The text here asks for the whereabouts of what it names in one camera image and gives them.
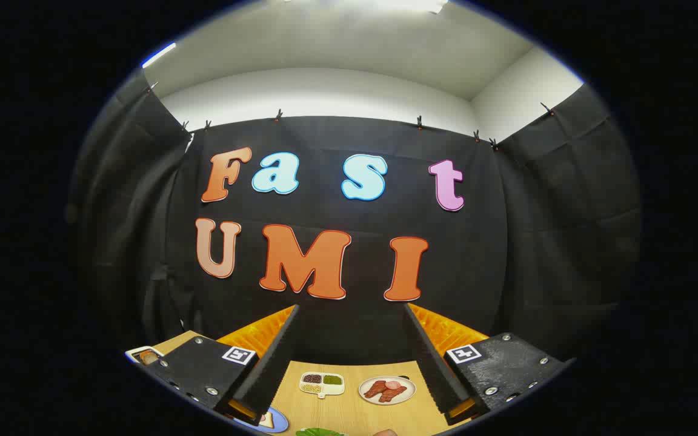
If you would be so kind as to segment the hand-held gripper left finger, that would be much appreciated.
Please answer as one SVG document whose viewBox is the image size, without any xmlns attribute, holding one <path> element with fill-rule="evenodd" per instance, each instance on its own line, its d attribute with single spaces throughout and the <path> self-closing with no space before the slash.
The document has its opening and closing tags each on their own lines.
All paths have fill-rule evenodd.
<svg viewBox="0 0 698 436">
<path fill-rule="evenodd" d="M 215 416 L 260 424 L 293 358 L 299 305 L 211 339 L 186 331 L 158 346 L 131 351 L 154 381 Z"/>
</svg>

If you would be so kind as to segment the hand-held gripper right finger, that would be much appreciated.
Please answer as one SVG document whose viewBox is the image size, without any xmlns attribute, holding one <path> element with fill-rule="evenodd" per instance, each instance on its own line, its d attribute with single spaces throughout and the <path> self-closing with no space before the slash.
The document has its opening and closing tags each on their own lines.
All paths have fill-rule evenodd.
<svg viewBox="0 0 698 436">
<path fill-rule="evenodd" d="M 498 414 L 574 363 L 516 334 L 488 336 L 412 303 L 404 304 L 404 326 L 430 397 L 448 425 Z"/>
</svg>

